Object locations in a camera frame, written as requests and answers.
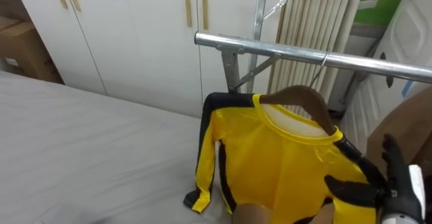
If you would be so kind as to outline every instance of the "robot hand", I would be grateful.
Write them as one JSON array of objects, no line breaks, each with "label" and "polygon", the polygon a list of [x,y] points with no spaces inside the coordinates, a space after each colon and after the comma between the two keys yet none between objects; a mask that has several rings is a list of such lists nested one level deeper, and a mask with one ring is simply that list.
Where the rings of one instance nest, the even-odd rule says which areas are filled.
[{"label": "robot hand", "polygon": [[335,197],[344,202],[381,209],[383,223],[424,223],[422,206],[412,187],[410,167],[405,163],[393,136],[384,135],[383,149],[382,157],[387,163],[385,184],[372,186],[340,181],[327,175],[327,187]]}]

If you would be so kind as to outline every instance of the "white bed sheet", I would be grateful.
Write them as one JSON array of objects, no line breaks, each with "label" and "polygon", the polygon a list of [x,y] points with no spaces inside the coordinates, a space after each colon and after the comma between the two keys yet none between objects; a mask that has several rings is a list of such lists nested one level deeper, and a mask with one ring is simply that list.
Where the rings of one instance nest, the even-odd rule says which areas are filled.
[{"label": "white bed sheet", "polygon": [[0,223],[229,223],[198,215],[199,119],[0,72]]}]

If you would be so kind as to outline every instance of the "chrome bar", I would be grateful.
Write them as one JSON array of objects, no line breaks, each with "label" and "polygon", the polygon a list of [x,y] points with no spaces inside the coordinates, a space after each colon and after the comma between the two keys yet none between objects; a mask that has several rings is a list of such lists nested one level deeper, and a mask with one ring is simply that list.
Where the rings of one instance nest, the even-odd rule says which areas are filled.
[{"label": "chrome bar", "polygon": [[[278,54],[281,59],[302,61],[316,65],[321,64],[326,54],[325,51],[314,49],[266,43],[233,36],[206,34],[202,32],[197,32],[195,34],[195,44],[215,47],[220,51],[230,51],[231,53],[252,53],[268,57]],[[329,53],[325,65],[340,69],[351,69],[384,76],[391,75],[396,78],[432,83],[431,67],[394,63],[341,53]]]},{"label": "chrome bar", "polygon": [[[263,30],[263,21],[264,21],[264,8],[265,8],[265,0],[256,0],[256,9],[255,9],[255,19],[254,19],[254,32],[253,39],[261,40],[261,31]],[[257,66],[258,55],[250,55],[249,59],[249,69],[248,71],[252,71]],[[250,80],[246,84],[246,92],[252,93],[252,89],[254,88],[254,80]]]}]

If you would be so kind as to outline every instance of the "yellow shirt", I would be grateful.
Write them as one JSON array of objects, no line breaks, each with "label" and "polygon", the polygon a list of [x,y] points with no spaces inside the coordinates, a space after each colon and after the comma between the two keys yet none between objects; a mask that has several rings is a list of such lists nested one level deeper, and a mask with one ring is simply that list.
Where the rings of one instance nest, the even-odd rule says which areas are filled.
[{"label": "yellow shirt", "polygon": [[[373,168],[339,130],[308,137],[275,125],[259,103],[259,94],[212,93],[204,104],[196,166],[196,189],[184,204],[201,213],[210,203],[215,142],[220,141],[219,169],[227,209],[255,203],[272,210],[271,223],[306,223],[333,201],[333,223],[375,223],[375,208],[353,206],[331,195],[326,175],[367,182],[360,167]],[[319,128],[280,105],[283,116]]]}]

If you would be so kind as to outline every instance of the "white cabinet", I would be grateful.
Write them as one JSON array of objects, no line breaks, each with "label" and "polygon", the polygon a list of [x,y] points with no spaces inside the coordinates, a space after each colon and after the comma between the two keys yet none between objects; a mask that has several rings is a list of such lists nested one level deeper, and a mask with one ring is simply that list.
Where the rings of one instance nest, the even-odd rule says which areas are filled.
[{"label": "white cabinet", "polygon": [[187,26],[185,0],[78,1],[76,14],[109,96],[200,114],[198,26],[196,16]]},{"label": "white cabinet", "polygon": [[70,0],[22,1],[65,84],[105,94]]},{"label": "white cabinet", "polygon": [[[270,10],[279,0],[267,0],[265,11]],[[203,7],[203,0],[198,0],[200,30],[213,34],[224,34],[252,38],[255,7],[257,0],[208,0],[208,7]],[[209,27],[203,26],[203,10],[208,9]],[[275,42],[279,13],[273,14],[263,23],[261,40]],[[248,70],[250,54],[238,55],[240,77]],[[259,57],[258,63],[266,57]],[[211,92],[226,92],[227,85],[220,51],[210,47],[200,47],[202,94],[206,97]],[[267,93],[270,67],[261,72],[254,81],[254,92]]]},{"label": "white cabinet", "polygon": [[[192,116],[208,93],[226,91],[220,52],[193,42],[202,0],[23,2],[68,86]],[[208,0],[206,32],[250,38],[256,2]],[[267,0],[266,10],[277,2]],[[278,21],[265,21],[263,40],[275,41]],[[240,56],[243,74],[248,58]],[[255,91],[267,90],[268,76]]]}]

